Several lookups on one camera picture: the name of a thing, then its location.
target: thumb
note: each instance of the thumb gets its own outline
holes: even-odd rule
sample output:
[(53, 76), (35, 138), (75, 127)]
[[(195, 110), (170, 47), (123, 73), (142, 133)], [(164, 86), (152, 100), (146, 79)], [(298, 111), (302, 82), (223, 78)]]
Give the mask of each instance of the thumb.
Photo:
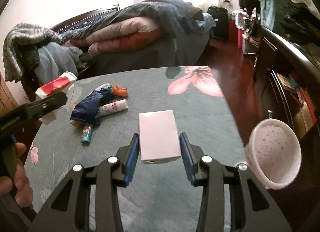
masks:
[(7, 194), (12, 189), (12, 181), (9, 177), (0, 177), (0, 195)]

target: white box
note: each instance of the white box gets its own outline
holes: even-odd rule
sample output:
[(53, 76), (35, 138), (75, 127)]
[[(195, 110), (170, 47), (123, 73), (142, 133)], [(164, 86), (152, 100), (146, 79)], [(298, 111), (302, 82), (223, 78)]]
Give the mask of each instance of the white box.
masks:
[(181, 157), (173, 111), (139, 114), (139, 141), (143, 163), (166, 163)]

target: blue plastic bag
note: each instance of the blue plastic bag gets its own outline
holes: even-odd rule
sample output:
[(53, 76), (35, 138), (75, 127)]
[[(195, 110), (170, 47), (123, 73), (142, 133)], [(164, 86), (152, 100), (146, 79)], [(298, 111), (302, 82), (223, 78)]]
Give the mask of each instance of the blue plastic bag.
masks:
[(98, 109), (100, 100), (111, 100), (115, 97), (116, 96), (112, 94), (112, 85), (105, 83), (76, 104), (70, 119), (93, 126), (100, 125)]

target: small tube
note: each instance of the small tube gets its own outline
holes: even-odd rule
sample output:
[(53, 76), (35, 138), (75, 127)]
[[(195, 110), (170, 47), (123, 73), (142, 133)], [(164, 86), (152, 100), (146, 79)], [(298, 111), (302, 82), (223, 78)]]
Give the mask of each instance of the small tube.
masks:
[(92, 125), (85, 125), (82, 136), (81, 136), (81, 143), (82, 144), (90, 144), (91, 141), (91, 135), (92, 135)]
[(128, 108), (127, 100), (119, 100), (99, 107), (100, 116), (105, 116)]

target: pink cup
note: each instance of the pink cup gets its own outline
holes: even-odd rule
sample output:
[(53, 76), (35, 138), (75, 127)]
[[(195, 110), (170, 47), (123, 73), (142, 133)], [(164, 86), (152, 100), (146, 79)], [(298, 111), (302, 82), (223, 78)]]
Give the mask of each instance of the pink cup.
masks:
[(245, 163), (271, 189), (282, 189), (292, 183), (301, 166), (297, 136), (277, 119), (265, 119), (252, 130), (245, 155)]

